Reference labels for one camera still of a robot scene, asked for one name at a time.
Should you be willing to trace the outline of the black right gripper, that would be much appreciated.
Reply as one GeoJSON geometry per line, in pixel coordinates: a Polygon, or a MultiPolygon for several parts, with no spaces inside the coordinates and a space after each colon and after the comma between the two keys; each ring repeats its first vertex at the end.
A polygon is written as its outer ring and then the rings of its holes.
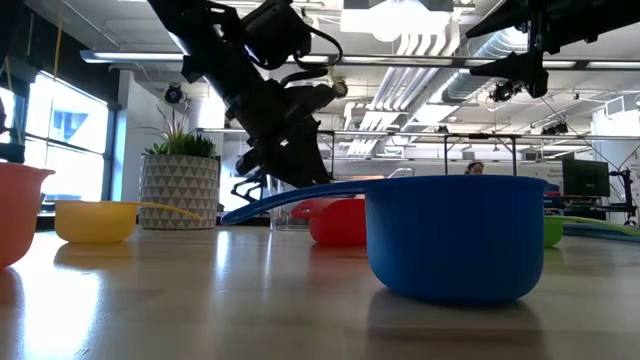
{"type": "Polygon", "coordinates": [[[595,42],[599,35],[592,28],[591,17],[597,13],[600,0],[528,0],[528,10],[489,14],[465,33],[475,38],[506,28],[527,33],[533,48],[539,52],[510,53],[507,57],[470,69],[473,76],[522,81],[523,90],[532,98],[544,96],[548,72],[543,68],[542,54],[556,54],[560,48],[578,41],[595,42]]]}

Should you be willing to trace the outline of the blue measuring cup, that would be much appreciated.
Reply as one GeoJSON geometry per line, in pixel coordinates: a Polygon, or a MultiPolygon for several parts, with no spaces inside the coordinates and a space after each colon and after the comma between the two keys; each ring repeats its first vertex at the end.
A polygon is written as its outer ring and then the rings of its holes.
{"type": "Polygon", "coordinates": [[[225,214],[224,225],[292,202],[365,198],[367,256],[389,290],[432,303],[502,305],[533,290],[544,263],[547,181],[432,175],[300,188],[225,214]]]}

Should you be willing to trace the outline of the green measuring cup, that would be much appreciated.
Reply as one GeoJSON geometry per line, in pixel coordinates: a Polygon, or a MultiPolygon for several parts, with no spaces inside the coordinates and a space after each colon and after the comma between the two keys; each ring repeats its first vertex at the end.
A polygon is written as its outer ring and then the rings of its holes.
{"type": "Polygon", "coordinates": [[[553,247],[561,241],[565,223],[598,225],[606,230],[615,230],[632,238],[640,238],[640,229],[627,225],[576,216],[546,215],[544,217],[544,245],[546,247],[553,247]]]}

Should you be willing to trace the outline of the yellow measuring cup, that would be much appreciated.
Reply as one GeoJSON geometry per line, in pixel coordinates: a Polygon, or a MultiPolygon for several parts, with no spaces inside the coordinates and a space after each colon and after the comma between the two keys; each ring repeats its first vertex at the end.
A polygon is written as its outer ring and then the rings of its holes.
{"type": "Polygon", "coordinates": [[[151,202],[58,200],[55,202],[56,234],[73,244],[110,244],[127,240],[135,231],[139,208],[158,208],[202,217],[174,206],[151,202]]]}

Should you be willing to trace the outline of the orange measuring cup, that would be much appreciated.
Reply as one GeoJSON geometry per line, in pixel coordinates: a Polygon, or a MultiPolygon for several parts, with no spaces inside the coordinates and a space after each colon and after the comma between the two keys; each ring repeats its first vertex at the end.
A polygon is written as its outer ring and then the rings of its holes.
{"type": "Polygon", "coordinates": [[[30,249],[41,207],[41,187],[54,170],[0,163],[0,269],[30,249]]]}

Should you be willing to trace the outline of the clear plastic basket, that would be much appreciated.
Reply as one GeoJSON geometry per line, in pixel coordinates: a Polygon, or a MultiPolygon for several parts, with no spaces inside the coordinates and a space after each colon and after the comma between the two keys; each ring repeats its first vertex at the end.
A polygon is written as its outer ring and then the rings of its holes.
{"type": "MultiPolygon", "coordinates": [[[[382,178],[394,178],[394,177],[410,177],[414,176],[416,170],[412,167],[399,167],[391,171],[389,174],[373,174],[373,175],[349,175],[349,174],[337,174],[334,176],[335,182],[348,182],[358,180],[373,180],[382,178]]],[[[293,187],[281,180],[278,180],[270,175],[266,176],[266,196],[273,196],[280,193],[293,190],[293,187]]],[[[300,230],[306,229],[309,225],[309,221],[305,219],[295,219],[291,215],[296,202],[288,205],[283,205],[269,211],[270,215],[270,228],[273,231],[284,230],[300,230]]]]}

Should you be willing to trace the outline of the black ceiling spotlight cluster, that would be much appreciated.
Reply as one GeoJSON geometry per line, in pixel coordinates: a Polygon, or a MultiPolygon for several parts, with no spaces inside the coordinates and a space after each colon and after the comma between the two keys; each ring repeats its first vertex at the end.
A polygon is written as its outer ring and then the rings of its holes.
{"type": "Polygon", "coordinates": [[[514,96],[523,91],[524,84],[522,81],[506,80],[503,82],[497,82],[495,88],[489,94],[489,98],[496,102],[508,102],[514,96]]]}

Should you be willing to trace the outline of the green potted plant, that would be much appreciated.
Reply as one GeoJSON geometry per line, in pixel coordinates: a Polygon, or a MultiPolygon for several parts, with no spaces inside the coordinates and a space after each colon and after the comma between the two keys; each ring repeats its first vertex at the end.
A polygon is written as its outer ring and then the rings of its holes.
{"type": "Polygon", "coordinates": [[[145,148],[144,155],[180,155],[202,158],[214,158],[216,145],[202,134],[189,130],[189,119],[192,114],[190,101],[184,102],[185,109],[182,113],[176,110],[175,104],[163,110],[159,104],[156,111],[162,119],[160,127],[145,127],[151,135],[157,136],[160,141],[151,147],[145,148]]]}

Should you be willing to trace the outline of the white ceiling light panel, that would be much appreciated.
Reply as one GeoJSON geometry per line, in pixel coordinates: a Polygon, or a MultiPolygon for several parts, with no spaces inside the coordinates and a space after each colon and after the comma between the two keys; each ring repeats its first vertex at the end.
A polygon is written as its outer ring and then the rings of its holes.
{"type": "Polygon", "coordinates": [[[436,34],[453,13],[454,0],[343,0],[340,31],[392,42],[400,35],[436,34]]]}

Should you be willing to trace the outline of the white triangle-patterned planter pot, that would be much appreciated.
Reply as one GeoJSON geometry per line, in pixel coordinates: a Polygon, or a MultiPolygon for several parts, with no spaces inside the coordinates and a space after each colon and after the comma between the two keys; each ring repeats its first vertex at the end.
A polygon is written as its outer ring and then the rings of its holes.
{"type": "Polygon", "coordinates": [[[143,155],[139,201],[180,208],[201,217],[140,207],[138,220],[145,229],[204,230],[217,222],[219,162],[189,155],[143,155]]]}

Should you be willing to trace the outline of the black computer monitor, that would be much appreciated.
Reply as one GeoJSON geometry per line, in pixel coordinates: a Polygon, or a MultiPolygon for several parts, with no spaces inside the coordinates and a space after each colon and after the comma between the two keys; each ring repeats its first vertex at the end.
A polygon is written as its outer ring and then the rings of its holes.
{"type": "Polygon", "coordinates": [[[563,159],[562,173],[566,196],[610,196],[609,167],[605,162],[563,159]]]}

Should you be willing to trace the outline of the black equipment stand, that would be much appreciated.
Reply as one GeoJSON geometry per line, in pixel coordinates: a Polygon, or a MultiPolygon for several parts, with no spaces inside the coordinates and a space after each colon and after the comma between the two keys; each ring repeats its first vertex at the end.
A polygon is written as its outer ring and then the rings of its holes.
{"type": "Polygon", "coordinates": [[[624,200],[622,203],[617,204],[616,207],[626,214],[624,225],[637,227],[638,207],[634,203],[634,199],[632,196],[631,185],[633,181],[631,179],[631,171],[628,168],[624,170],[614,170],[611,171],[609,175],[620,180],[623,185],[624,200]]]}

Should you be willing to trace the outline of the long ceiling light strip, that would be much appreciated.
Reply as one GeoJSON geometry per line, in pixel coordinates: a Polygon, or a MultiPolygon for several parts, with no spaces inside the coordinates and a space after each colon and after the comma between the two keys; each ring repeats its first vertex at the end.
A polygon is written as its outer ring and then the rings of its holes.
{"type": "MultiPolygon", "coordinates": [[[[159,52],[102,52],[81,50],[86,63],[180,63],[183,55],[159,52]]],[[[400,66],[469,69],[492,62],[492,58],[404,56],[404,55],[344,55],[340,66],[400,66]]],[[[640,60],[591,60],[545,58],[543,67],[552,71],[640,71],[640,60]]]]}

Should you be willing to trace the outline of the silver ventilation duct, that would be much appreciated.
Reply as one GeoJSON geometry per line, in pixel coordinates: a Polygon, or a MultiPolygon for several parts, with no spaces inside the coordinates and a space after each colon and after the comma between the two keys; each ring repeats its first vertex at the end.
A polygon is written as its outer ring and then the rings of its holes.
{"type": "MultiPolygon", "coordinates": [[[[469,39],[462,47],[463,57],[504,58],[512,52],[524,53],[528,36],[514,28],[469,39]]],[[[445,103],[462,103],[481,90],[491,78],[458,73],[442,92],[445,103]]]]}

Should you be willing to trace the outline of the black table frame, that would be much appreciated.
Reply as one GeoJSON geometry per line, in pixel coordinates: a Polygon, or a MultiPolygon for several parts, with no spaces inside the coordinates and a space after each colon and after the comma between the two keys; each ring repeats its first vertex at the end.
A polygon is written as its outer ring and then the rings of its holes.
{"type": "MultiPolygon", "coordinates": [[[[39,215],[36,222],[36,231],[54,230],[54,215],[39,215]]],[[[569,222],[565,220],[561,228],[563,236],[591,237],[596,239],[606,239],[640,244],[640,229],[624,225],[587,223],[586,220],[569,222]]],[[[244,221],[239,226],[249,227],[269,227],[267,217],[257,217],[244,221]]]]}

